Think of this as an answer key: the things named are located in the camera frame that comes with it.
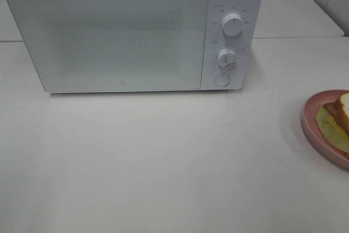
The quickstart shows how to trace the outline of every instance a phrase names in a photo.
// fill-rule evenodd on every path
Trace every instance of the control panel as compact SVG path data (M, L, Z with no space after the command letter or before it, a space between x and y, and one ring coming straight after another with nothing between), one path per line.
M209 0L201 89L239 89L261 0Z

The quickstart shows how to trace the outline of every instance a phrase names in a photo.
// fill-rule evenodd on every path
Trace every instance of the power knob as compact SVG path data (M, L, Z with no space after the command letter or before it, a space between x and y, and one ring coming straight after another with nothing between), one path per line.
M224 34L232 37L239 34L244 27L244 17L237 12L225 15L221 21Z
M232 49L222 49L217 54L217 62L221 68L228 68L236 63L237 55Z

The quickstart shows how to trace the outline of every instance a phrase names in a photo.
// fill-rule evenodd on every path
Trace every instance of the white microwave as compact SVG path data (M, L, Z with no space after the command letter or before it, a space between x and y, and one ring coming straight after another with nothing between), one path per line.
M261 0L7 0L47 92L239 89Z

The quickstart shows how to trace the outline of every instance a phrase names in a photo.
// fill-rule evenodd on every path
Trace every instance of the microwave door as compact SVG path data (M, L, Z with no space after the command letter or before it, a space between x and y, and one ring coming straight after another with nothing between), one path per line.
M208 0L8 0L48 92L200 89Z

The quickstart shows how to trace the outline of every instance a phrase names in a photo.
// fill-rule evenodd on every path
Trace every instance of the pink plate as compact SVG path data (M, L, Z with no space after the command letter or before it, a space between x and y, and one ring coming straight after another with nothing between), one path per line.
M348 90L334 89L316 93L305 102L302 114L302 127L309 142L325 157L346 169L349 169L349 159L323 138L315 117L323 104L335 102L340 95L348 92Z

